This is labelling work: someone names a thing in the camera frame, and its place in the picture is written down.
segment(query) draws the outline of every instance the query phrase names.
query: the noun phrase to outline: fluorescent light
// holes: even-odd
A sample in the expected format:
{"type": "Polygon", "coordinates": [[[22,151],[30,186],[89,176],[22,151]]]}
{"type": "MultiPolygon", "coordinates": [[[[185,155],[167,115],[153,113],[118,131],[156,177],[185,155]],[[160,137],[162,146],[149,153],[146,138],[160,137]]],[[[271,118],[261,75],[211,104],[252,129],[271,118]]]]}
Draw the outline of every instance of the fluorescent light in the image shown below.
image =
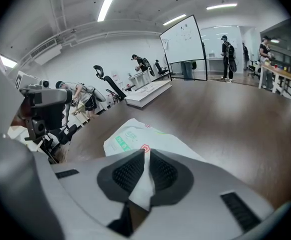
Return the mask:
{"type": "Polygon", "coordinates": [[[215,5],[215,6],[210,6],[207,7],[207,10],[212,10],[212,9],[217,9],[217,8],[224,8],[224,7],[236,7],[237,3],[224,3],[224,4],[219,4],[219,5],[215,5]]]}
{"type": "Polygon", "coordinates": [[[98,22],[103,22],[105,20],[105,17],[107,15],[107,12],[109,10],[109,7],[110,7],[112,1],[113,0],[104,0],[103,5],[102,5],[101,10],[100,10],[99,17],[97,18],[98,22]]]}
{"type": "Polygon", "coordinates": [[[187,16],[187,15],[182,14],[182,15],[179,16],[179,17],[176,17],[176,18],[174,18],[174,19],[172,19],[172,20],[169,20],[168,22],[164,23],[163,25],[164,25],[164,26],[165,26],[165,25],[168,25],[168,24],[170,24],[171,22],[174,22],[174,21],[176,21],[176,20],[178,20],[178,19],[181,19],[181,18],[183,18],[183,17],[185,17],[185,16],[187,16]]]}
{"type": "Polygon", "coordinates": [[[13,69],[17,65],[17,63],[11,59],[3,57],[2,55],[0,55],[0,57],[1,57],[1,61],[2,61],[3,65],[5,65],[6,67],[13,69]]]}

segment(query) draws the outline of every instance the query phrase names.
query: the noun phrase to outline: whiteboard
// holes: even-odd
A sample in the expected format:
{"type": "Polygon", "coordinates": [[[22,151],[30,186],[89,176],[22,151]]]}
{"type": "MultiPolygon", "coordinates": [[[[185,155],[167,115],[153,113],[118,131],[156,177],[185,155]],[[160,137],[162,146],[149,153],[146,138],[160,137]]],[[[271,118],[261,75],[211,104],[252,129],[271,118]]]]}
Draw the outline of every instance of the whiteboard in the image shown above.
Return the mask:
{"type": "Polygon", "coordinates": [[[169,64],[204,59],[199,30],[192,15],[160,35],[169,64]]]}

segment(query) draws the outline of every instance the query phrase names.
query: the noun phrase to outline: black cap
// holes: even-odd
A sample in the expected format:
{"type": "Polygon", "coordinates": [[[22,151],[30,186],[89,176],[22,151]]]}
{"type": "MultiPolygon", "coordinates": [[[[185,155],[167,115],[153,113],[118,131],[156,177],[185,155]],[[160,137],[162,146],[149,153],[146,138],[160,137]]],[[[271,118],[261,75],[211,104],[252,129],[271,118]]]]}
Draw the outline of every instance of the black cap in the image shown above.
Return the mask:
{"type": "Polygon", "coordinates": [[[271,41],[271,38],[270,37],[268,37],[267,35],[265,35],[263,38],[262,38],[262,40],[269,40],[269,41],[271,41]]]}
{"type": "Polygon", "coordinates": [[[59,89],[60,88],[60,84],[62,84],[62,83],[63,83],[63,81],[57,81],[55,83],[55,88],[59,89]]]}

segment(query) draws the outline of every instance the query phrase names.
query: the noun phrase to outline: white ceiling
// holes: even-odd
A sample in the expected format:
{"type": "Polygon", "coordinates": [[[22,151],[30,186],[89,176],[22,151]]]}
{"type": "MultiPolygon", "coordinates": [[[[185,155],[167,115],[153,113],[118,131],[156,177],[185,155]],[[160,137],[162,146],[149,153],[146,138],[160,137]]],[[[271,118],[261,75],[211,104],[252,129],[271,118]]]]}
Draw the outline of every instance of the white ceiling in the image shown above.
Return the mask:
{"type": "Polygon", "coordinates": [[[162,33],[162,23],[181,14],[194,14],[201,28],[220,19],[224,24],[253,26],[262,10],[260,0],[224,0],[238,2],[235,8],[207,11],[207,6],[222,0],[114,0],[105,17],[97,22],[104,0],[16,0],[0,23],[0,52],[20,62],[31,50],[57,36],[58,42],[80,40],[115,32],[162,33]],[[235,17],[241,16],[241,22],[235,17]]]}

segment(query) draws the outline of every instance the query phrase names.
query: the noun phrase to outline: white desk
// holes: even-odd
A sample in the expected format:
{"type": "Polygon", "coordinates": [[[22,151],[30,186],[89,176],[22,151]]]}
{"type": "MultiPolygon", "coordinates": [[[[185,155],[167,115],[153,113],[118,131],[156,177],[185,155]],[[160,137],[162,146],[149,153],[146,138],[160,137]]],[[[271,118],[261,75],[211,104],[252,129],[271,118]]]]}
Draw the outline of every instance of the white desk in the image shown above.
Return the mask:
{"type": "Polygon", "coordinates": [[[148,81],[146,81],[144,77],[145,74],[146,74],[146,71],[137,73],[129,77],[129,80],[132,82],[133,85],[135,85],[136,89],[139,89],[148,84],[148,81]]]}
{"type": "MultiPolygon", "coordinates": [[[[215,57],[215,58],[207,58],[206,59],[206,66],[207,66],[207,71],[210,71],[210,62],[211,61],[222,61],[222,63],[223,63],[223,60],[224,60],[224,58],[222,57],[222,58],[220,58],[220,57],[215,57]]],[[[221,67],[221,70],[216,70],[216,71],[224,71],[224,67],[223,67],[223,64],[222,64],[222,67],[221,67]]]]}
{"type": "Polygon", "coordinates": [[[273,83],[273,93],[276,93],[276,90],[280,90],[281,91],[281,95],[283,96],[284,94],[284,90],[285,90],[285,86],[286,86],[286,80],[289,79],[291,80],[291,73],[284,71],[283,69],[279,69],[279,68],[275,68],[274,66],[271,65],[265,65],[265,64],[261,64],[261,73],[260,73],[260,82],[259,82],[259,89],[261,89],[262,86],[262,79],[264,76],[264,69],[270,70],[272,73],[274,73],[275,78],[274,78],[274,83],[273,83]],[[283,77],[283,85],[282,88],[279,88],[279,77],[283,77]]]}

